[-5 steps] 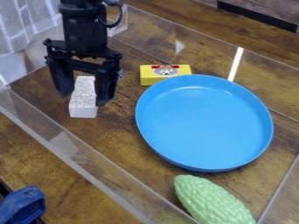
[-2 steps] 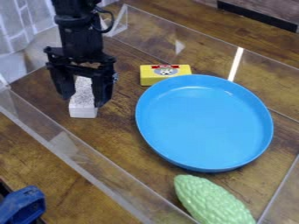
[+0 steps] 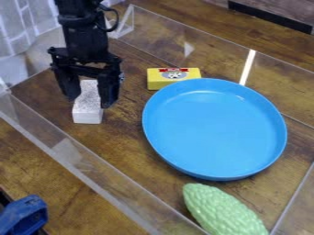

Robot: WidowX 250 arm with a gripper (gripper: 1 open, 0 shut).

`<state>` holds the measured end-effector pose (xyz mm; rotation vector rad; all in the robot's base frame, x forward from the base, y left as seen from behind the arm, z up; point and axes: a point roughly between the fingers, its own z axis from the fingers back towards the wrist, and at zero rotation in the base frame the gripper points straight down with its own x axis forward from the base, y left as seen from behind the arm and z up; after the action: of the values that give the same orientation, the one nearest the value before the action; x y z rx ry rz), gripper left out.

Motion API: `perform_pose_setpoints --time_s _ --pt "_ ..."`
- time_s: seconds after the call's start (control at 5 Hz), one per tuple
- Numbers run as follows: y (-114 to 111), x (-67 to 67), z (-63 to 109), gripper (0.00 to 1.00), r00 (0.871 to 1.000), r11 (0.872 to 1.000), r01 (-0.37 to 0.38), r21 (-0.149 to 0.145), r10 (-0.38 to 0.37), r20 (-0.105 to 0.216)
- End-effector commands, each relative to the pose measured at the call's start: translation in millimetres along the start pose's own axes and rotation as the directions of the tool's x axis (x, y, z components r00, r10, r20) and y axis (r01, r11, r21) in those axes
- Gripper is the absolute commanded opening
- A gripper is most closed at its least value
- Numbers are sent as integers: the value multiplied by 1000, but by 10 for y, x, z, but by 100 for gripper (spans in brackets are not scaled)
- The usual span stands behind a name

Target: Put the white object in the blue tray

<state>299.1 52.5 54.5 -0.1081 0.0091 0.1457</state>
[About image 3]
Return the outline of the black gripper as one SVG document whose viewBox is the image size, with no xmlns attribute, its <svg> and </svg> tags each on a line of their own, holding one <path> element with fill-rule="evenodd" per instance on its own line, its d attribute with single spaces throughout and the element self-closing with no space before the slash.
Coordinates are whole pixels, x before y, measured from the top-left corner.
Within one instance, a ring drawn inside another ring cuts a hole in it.
<svg viewBox="0 0 314 235">
<path fill-rule="evenodd" d="M 120 70 L 122 59 L 110 53 L 108 33 L 116 29 L 106 26 L 103 15 L 58 17 L 62 25 L 66 46 L 50 47 L 52 71 L 63 95 L 74 101 L 82 94 L 79 76 L 98 78 L 100 107 L 108 108 L 119 98 L 124 74 Z"/>
</svg>

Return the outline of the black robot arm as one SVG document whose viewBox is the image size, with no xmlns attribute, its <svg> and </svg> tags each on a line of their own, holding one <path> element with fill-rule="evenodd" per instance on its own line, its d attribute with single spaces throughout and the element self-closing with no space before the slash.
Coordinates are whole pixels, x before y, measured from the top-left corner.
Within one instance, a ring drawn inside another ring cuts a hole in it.
<svg viewBox="0 0 314 235">
<path fill-rule="evenodd" d="M 119 26 L 119 13 L 102 0 L 54 0 L 58 22 L 67 46 L 48 48 L 51 68 L 60 90 L 70 101 L 82 94 L 80 77 L 98 80 L 100 107 L 108 108 L 119 98 L 124 75 L 122 59 L 110 53 L 108 33 Z"/>
</svg>

